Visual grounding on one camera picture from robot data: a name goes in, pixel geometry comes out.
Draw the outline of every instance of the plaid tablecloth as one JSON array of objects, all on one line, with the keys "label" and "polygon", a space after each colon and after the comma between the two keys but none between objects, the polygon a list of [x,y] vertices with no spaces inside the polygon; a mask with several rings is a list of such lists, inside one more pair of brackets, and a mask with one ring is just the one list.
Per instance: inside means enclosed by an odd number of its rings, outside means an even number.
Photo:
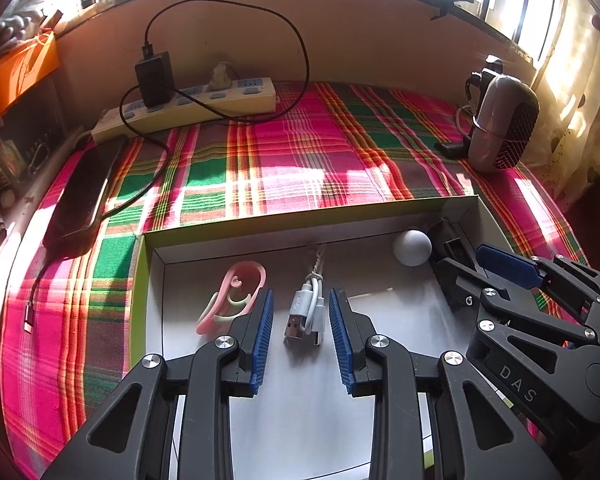
[{"label": "plaid tablecloth", "polygon": [[[299,85],[276,86],[279,109]],[[162,133],[173,150],[164,178],[102,225],[93,249],[53,264],[22,329],[39,246],[75,153],[34,216],[14,264],[0,350],[2,408],[16,462],[30,478],[48,464],[128,371],[129,306],[139,235],[250,215],[476,192],[514,250],[586,263],[565,219],[533,176],[490,176],[443,160],[459,140],[453,105],[408,92],[312,84],[285,117],[256,126],[206,123]],[[109,208],[147,184],[164,156],[132,141]],[[539,300],[550,314],[562,313]]]}]

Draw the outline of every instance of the pink object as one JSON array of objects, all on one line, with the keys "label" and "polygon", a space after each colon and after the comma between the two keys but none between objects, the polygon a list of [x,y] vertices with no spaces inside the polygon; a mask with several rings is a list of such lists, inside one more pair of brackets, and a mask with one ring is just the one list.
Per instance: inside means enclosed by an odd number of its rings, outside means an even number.
[{"label": "pink object", "polygon": [[[231,267],[224,275],[220,291],[211,297],[205,311],[200,316],[196,332],[199,334],[215,332],[219,325],[231,323],[236,317],[250,313],[258,291],[262,288],[266,279],[267,273],[258,262],[238,262]],[[243,300],[234,300],[231,293],[238,288],[243,292],[246,290],[252,290],[253,292],[247,293]],[[242,310],[238,314],[223,315],[231,307],[240,306]]]}]

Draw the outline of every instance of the blue gripper pad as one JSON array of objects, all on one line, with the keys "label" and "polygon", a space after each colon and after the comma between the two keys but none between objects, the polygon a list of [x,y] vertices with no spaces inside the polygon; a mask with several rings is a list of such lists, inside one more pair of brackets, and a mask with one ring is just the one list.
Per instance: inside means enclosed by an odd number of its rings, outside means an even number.
[{"label": "blue gripper pad", "polygon": [[538,266],[530,260],[483,244],[475,250],[475,260],[482,268],[515,283],[526,290],[542,285]]},{"label": "blue gripper pad", "polygon": [[342,384],[347,387],[347,393],[350,395],[356,382],[353,376],[353,352],[344,319],[342,319],[340,304],[334,290],[329,293],[329,320],[331,321],[331,332],[333,332],[333,342],[336,347],[338,366],[340,367],[340,377],[342,378]]},{"label": "blue gripper pad", "polygon": [[273,293],[269,291],[264,300],[262,317],[258,326],[258,335],[253,345],[253,365],[251,367],[251,391],[253,395],[264,379],[264,368],[267,364],[267,353],[269,352],[269,339],[271,338],[271,327],[273,326]]}]

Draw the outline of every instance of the curtain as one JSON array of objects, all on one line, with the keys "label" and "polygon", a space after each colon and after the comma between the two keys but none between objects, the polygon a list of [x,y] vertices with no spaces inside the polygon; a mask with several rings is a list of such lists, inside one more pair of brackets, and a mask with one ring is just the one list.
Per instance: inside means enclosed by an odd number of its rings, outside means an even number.
[{"label": "curtain", "polygon": [[555,9],[522,161],[566,210],[600,175],[600,17],[588,0],[556,0]]}]

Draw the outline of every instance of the white power strip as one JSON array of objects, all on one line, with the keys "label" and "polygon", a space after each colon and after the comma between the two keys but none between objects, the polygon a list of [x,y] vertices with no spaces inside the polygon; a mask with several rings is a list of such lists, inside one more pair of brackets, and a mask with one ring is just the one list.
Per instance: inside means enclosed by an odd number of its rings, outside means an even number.
[{"label": "white power strip", "polygon": [[[268,77],[232,81],[227,90],[210,91],[208,85],[203,85],[182,91],[232,117],[276,111],[276,90]],[[146,108],[142,101],[135,101],[124,105],[122,111],[126,122],[147,134],[218,118],[215,113],[178,94],[164,105]],[[91,135],[96,144],[120,135],[135,136],[120,119],[118,108],[105,113]]]}]

